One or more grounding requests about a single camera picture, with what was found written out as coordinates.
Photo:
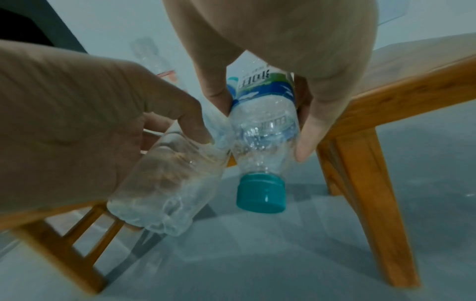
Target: floor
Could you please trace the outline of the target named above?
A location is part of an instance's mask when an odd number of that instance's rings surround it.
[[[92,300],[476,300],[475,113],[473,101],[378,128],[421,289],[382,281],[357,217],[343,198],[326,195],[313,157],[288,172],[282,214],[239,210],[231,168],[183,236],[121,230],[98,261],[111,284]],[[79,218],[52,222],[64,232]],[[80,251],[108,223],[99,220]],[[0,243],[5,300],[90,299],[8,234]]]

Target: teal bottle cap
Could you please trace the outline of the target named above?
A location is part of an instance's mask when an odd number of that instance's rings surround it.
[[[237,206],[257,213],[280,213],[286,209],[283,179],[270,174],[248,174],[239,181]]]

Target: wooden bench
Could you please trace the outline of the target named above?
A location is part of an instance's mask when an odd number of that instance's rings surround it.
[[[374,51],[353,101],[317,148],[332,195],[342,194],[357,213],[382,274],[396,287],[420,285],[375,127],[476,99],[476,34],[394,44]],[[229,166],[235,165],[233,159]],[[92,207],[61,236],[45,218]],[[94,263],[124,222],[115,221],[83,257],[74,242],[102,214],[105,201],[0,216],[12,229],[85,291],[106,280]]]

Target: hand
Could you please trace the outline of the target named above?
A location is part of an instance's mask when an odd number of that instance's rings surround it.
[[[203,93],[223,113],[232,100],[226,67],[244,50],[298,75],[296,85],[312,99],[297,99],[303,125],[298,161],[315,151],[349,103],[377,27],[375,0],[164,0],[164,5]]]
[[[200,103],[138,64],[0,41],[0,210],[107,198],[172,120],[211,140]]]

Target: plastic bottle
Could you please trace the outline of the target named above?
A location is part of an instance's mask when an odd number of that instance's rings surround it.
[[[212,199],[230,158],[233,134],[228,119],[202,102],[214,144],[199,144],[175,122],[112,194],[109,211],[152,232],[178,236]]]
[[[150,37],[143,37],[130,43],[130,48],[139,63],[161,79],[185,90],[175,70],[169,62],[159,55],[159,48]]]
[[[237,206],[258,213],[284,211],[283,171],[299,136],[291,74],[257,58],[238,82],[230,122],[236,135],[232,153],[242,172]]]

